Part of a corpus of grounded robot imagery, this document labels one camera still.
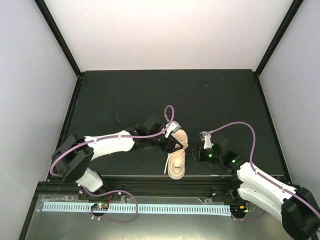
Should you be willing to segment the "beige knit sneaker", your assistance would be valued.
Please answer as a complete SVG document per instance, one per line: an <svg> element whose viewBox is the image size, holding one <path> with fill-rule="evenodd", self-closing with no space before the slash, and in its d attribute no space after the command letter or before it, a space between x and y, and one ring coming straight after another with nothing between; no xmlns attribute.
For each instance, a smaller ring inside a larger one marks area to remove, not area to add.
<svg viewBox="0 0 320 240"><path fill-rule="evenodd" d="M173 180L179 180L185 175L185 161L186 161L186 149L189 146L187 133L179 129L172 136L182 144L182 149L179 149L173 153L169 153L164 167L164 175Z"/></svg>

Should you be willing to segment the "white shoelace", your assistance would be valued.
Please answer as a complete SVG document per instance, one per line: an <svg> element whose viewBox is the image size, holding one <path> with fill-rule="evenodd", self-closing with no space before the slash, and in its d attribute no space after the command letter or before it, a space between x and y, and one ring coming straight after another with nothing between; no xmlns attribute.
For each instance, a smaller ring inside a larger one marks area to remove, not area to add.
<svg viewBox="0 0 320 240"><path fill-rule="evenodd" d="M164 176L168 176L173 180L179 180L185 175L186 149L169 153L164 167Z"/></svg>

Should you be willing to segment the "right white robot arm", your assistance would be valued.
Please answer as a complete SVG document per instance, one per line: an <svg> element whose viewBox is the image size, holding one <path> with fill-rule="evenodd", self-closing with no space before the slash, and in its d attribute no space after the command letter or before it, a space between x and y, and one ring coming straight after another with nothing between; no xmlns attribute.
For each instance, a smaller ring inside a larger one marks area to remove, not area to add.
<svg viewBox="0 0 320 240"><path fill-rule="evenodd" d="M236 154L223 135L201 132L203 145L192 150L197 162L209 162L216 175L232 176L227 187L228 198L241 199L276 218L294 240L315 240L320 229L320 208L312 193L300 186L290 186L260 170Z"/></svg>

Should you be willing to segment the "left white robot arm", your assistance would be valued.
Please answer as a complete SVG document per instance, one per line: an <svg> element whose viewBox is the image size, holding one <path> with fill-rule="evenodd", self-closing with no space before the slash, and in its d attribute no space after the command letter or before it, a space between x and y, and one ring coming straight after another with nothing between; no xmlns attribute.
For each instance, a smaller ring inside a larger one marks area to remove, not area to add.
<svg viewBox="0 0 320 240"><path fill-rule="evenodd" d="M50 173L61 177L66 184L76 183L84 187L97 200L103 199L108 188L101 175L90 169L92 160L99 157L153 147L167 153L164 173L179 180L184 174L187 133L174 120L161 122L151 115L144 122L114 134L102 136L70 135L52 155Z"/></svg>

